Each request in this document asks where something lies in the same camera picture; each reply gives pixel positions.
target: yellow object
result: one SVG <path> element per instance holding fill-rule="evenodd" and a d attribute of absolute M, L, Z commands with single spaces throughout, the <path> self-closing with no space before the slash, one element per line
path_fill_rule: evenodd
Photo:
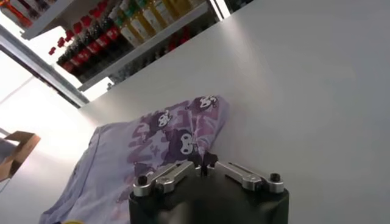
<path fill-rule="evenodd" d="M 117 17 L 115 24 L 118 26 L 121 34 L 133 45 L 133 47 L 138 47 L 141 44 L 139 39 L 129 30 L 129 28 L 127 28 L 120 17 Z"/>
<path fill-rule="evenodd" d="M 84 222 L 81 222 L 81 221 L 66 221 L 62 224 L 84 224 Z"/>
<path fill-rule="evenodd" d="M 142 15 L 153 27 L 156 33 L 160 32 L 167 26 L 167 23 L 165 22 L 163 17 L 157 12 L 152 1 L 137 0 L 137 3 L 141 9 Z"/>
<path fill-rule="evenodd" d="M 179 14 L 168 0 L 153 0 L 152 3 L 167 26 L 172 24 L 179 17 Z"/>
<path fill-rule="evenodd" d="M 144 41 L 148 40 L 150 37 L 156 34 L 155 30 L 148 23 L 148 21 L 146 21 L 140 10 L 136 11 L 134 7 L 130 7 L 130 9 L 125 12 L 125 14 L 128 17 L 130 24 L 141 35 Z"/>
<path fill-rule="evenodd" d="M 144 39 L 142 36 L 138 33 L 138 31 L 131 25 L 130 20 L 128 19 L 127 15 L 124 13 L 128 8 L 129 5 L 126 4 L 124 1 L 124 4 L 121 4 L 120 9 L 118 10 L 118 15 L 123 21 L 123 25 L 128 28 L 128 30 L 138 39 L 138 41 L 141 43 L 144 42 Z"/>
<path fill-rule="evenodd" d="M 179 13 L 179 16 L 186 15 L 189 11 L 191 11 L 192 6 L 188 2 L 188 0 L 169 0 L 172 6 Z"/>

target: purple fabric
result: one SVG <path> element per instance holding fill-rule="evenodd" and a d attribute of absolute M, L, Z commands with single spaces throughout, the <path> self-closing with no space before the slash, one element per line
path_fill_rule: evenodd
<path fill-rule="evenodd" d="M 135 177 L 191 156 L 201 159 L 228 110 L 219 96 L 197 97 L 132 122 L 97 128 L 63 194 L 40 223 L 130 223 L 127 197 Z"/>

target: bottle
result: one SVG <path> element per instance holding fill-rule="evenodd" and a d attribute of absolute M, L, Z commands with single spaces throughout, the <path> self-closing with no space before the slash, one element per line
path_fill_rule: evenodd
<path fill-rule="evenodd" d="M 68 47 L 70 59 L 73 64 L 75 64 L 79 70 L 79 75 L 89 76 L 90 70 L 93 68 L 93 65 L 88 61 L 91 53 L 83 51 L 86 49 L 86 46 L 81 42 L 80 38 L 74 36 L 74 33 L 69 30 L 66 32 L 68 38 L 73 38 L 74 41 Z"/>
<path fill-rule="evenodd" d="M 138 6 L 141 9 L 142 15 L 146 21 L 153 27 L 156 33 L 160 32 L 166 27 L 166 23 L 161 15 L 155 9 L 152 1 L 147 0 L 136 0 Z"/>
<path fill-rule="evenodd" d="M 107 50 L 98 44 L 96 39 L 92 36 L 93 27 L 91 27 L 92 19 L 89 16 L 83 16 L 81 21 L 85 27 L 84 35 L 84 44 L 87 46 L 93 54 L 97 55 L 102 61 L 105 61 L 103 64 L 110 63 L 115 58 L 112 57 Z"/>
<path fill-rule="evenodd" d="M 121 47 L 119 44 L 111 40 L 107 34 L 103 31 L 101 27 L 101 10 L 94 9 L 92 10 L 94 21 L 91 25 L 91 35 L 96 40 L 96 42 L 103 47 L 108 53 L 113 57 L 113 60 L 117 59 L 121 54 Z"/>
<path fill-rule="evenodd" d="M 142 36 L 138 33 L 138 31 L 131 25 L 130 23 L 130 20 L 127 18 L 126 14 L 125 14 L 125 11 L 129 8 L 129 2 L 128 0 L 123 0 L 122 3 L 119 5 L 119 9 L 118 9 L 118 19 L 121 19 L 122 22 L 123 22 L 123 25 L 125 25 L 127 27 L 127 29 L 137 38 L 138 42 L 143 43 L 144 42 L 144 39 L 142 38 Z"/>
<path fill-rule="evenodd" d="M 144 41 L 155 35 L 155 31 L 152 26 L 146 21 L 144 16 L 140 12 L 135 11 L 135 6 L 130 7 L 125 11 L 128 17 L 129 23 L 138 31 Z"/>
<path fill-rule="evenodd" d="M 38 19 L 40 16 L 39 13 L 33 9 L 25 0 L 18 0 L 18 2 L 20 2 L 20 4 L 22 4 L 23 7 L 27 9 L 30 18 Z"/>
<path fill-rule="evenodd" d="M 179 40 L 180 45 L 183 43 L 186 43 L 189 39 L 191 39 L 190 31 L 188 30 L 187 26 L 183 28 L 182 37 Z"/>
<path fill-rule="evenodd" d="M 179 17 L 179 14 L 168 0 L 153 0 L 152 2 L 156 11 L 164 19 L 167 26 L 172 24 Z"/>
<path fill-rule="evenodd" d="M 169 45 L 168 45 L 168 51 L 173 51 L 175 48 L 177 47 L 177 34 L 174 33 L 170 42 L 169 42 Z"/>
<path fill-rule="evenodd" d="M 189 11 L 191 11 L 191 4 L 187 0 L 169 0 L 172 6 L 179 13 L 179 16 L 186 15 Z"/>
<path fill-rule="evenodd" d="M 60 38 L 57 46 L 61 48 L 64 46 L 64 43 L 65 43 L 64 39 Z M 68 73 L 77 77 L 80 75 L 79 67 L 76 64 L 72 63 L 69 54 L 69 49 L 70 48 L 67 48 L 65 53 L 58 58 L 57 64 L 61 66 L 63 69 L 65 69 Z"/>
<path fill-rule="evenodd" d="M 111 13 L 104 18 L 102 28 L 111 40 L 119 44 L 122 52 L 132 51 L 134 47 L 127 41 L 126 38 L 124 38 L 124 36 L 121 34 L 118 27 L 114 23 L 114 20 L 118 15 L 116 9 L 113 9 Z"/>
<path fill-rule="evenodd" d="M 99 70 L 99 62 L 101 61 L 96 54 L 93 54 L 88 48 L 86 44 L 88 32 L 83 32 L 83 28 L 80 22 L 73 24 L 74 32 L 76 33 L 75 42 L 78 42 L 80 54 L 78 55 L 81 60 L 83 60 L 86 64 L 89 64 L 88 68 L 88 77 L 93 75 Z"/>
<path fill-rule="evenodd" d="M 0 0 L 1 11 L 14 21 L 20 28 L 25 29 L 32 25 L 29 18 L 24 16 L 19 10 L 12 6 L 9 0 Z"/>
<path fill-rule="evenodd" d="M 138 38 L 123 24 L 123 20 L 119 16 L 116 18 L 115 24 L 119 27 L 121 34 L 133 45 L 133 47 L 138 47 L 141 44 Z"/>

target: white tabletop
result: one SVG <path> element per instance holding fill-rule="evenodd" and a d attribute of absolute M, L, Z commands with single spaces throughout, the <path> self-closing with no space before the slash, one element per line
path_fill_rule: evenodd
<path fill-rule="evenodd" d="M 388 2 L 256 0 L 81 112 L 130 121 L 220 94 L 214 150 L 280 172 L 290 223 L 388 223 L 389 86 Z"/>

